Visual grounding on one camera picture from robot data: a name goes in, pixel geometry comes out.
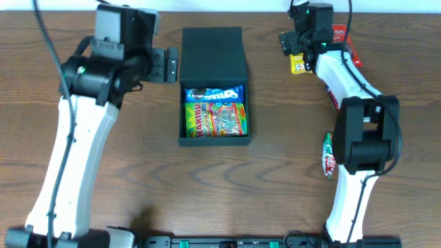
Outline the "red candy bag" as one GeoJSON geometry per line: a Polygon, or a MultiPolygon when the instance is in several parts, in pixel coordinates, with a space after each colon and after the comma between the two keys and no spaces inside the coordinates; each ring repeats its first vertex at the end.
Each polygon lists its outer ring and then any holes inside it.
{"type": "MultiPolygon", "coordinates": [[[[332,28],[333,28],[333,31],[334,31],[333,42],[334,43],[343,43],[344,39],[345,39],[346,32],[347,32],[346,25],[344,25],[344,24],[333,24],[332,28]]],[[[364,64],[360,60],[360,57],[359,57],[355,47],[353,46],[351,37],[349,35],[347,36],[347,42],[346,42],[345,47],[346,47],[346,50],[348,51],[348,53],[350,53],[350,55],[351,55],[351,60],[352,60],[353,64],[357,68],[363,67],[364,64]]]]}

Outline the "yellow Hacks candy bag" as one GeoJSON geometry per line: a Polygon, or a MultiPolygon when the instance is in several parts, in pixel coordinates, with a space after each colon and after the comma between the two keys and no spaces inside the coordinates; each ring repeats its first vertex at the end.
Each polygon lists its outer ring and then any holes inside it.
{"type": "Polygon", "coordinates": [[[305,62],[303,61],[303,53],[297,55],[290,54],[289,60],[292,74],[311,73],[311,71],[306,71],[305,62]]]}

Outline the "purple Dairy Milk chocolate bar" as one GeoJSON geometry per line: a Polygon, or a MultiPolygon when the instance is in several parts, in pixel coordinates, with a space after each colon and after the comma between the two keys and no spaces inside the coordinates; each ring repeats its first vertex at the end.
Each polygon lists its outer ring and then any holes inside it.
{"type": "Polygon", "coordinates": [[[330,98],[331,103],[332,103],[332,105],[333,105],[333,107],[335,109],[336,114],[339,114],[340,106],[339,106],[337,98],[335,97],[334,93],[331,91],[331,89],[330,89],[330,87],[328,85],[325,86],[325,89],[326,89],[326,91],[327,91],[327,93],[329,95],[329,98],[330,98]]]}

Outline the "black gift box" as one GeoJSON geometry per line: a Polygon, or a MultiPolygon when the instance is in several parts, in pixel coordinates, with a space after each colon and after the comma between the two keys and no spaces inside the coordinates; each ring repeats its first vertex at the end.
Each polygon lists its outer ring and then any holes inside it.
{"type": "Polygon", "coordinates": [[[241,27],[183,28],[179,69],[181,147],[247,146],[251,140],[248,68],[241,27]],[[185,123],[185,89],[244,87],[247,134],[227,138],[191,138],[185,123]]]}

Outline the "blue Oreo cookie pack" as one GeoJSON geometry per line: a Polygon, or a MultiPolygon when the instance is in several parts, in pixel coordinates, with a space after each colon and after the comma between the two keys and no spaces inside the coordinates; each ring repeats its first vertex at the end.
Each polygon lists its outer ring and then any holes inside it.
{"type": "Polygon", "coordinates": [[[185,89],[186,103],[243,103],[244,87],[242,85],[225,88],[185,89]]]}

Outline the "Haribo worms gummy bag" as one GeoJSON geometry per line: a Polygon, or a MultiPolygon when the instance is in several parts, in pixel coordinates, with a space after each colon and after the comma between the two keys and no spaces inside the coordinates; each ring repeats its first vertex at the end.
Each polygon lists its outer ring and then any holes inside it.
{"type": "Polygon", "coordinates": [[[248,134],[242,103],[186,103],[185,119],[188,138],[225,138],[248,134]]]}

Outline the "green KitKat Chunky bar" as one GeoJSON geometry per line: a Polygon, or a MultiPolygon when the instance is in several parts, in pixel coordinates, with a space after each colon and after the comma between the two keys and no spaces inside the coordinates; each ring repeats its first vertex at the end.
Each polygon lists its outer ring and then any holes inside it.
{"type": "Polygon", "coordinates": [[[336,168],[336,161],[332,150],[332,138],[333,134],[331,132],[327,132],[325,134],[322,146],[322,168],[324,175],[328,180],[332,179],[334,170],[336,168]]]}

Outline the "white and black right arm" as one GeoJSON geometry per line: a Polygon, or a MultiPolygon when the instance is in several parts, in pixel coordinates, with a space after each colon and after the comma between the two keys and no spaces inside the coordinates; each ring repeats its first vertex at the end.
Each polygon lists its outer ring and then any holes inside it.
{"type": "Polygon", "coordinates": [[[331,150],[338,184],[323,237],[315,247],[401,247],[399,238],[366,238],[362,230],[373,186],[400,157],[399,101],[361,75],[348,51],[347,35],[334,41],[330,3],[292,1],[287,13],[294,29],[279,36],[284,55],[302,55],[305,69],[325,83],[337,111],[331,150]]]}

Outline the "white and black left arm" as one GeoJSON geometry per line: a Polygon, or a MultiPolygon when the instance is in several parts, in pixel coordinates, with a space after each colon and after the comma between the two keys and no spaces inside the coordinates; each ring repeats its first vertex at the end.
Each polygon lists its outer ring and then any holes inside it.
{"type": "Polygon", "coordinates": [[[23,227],[7,230],[7,247],[142,247],[122,227],[93,229],[91,202],[107,137],[127,93],[146,81],[177,80],[178,49],[152,47],[161,16],[153,9],[102,2],[95,30],[65,62],[57,135],[39,197],[23,227]]]}

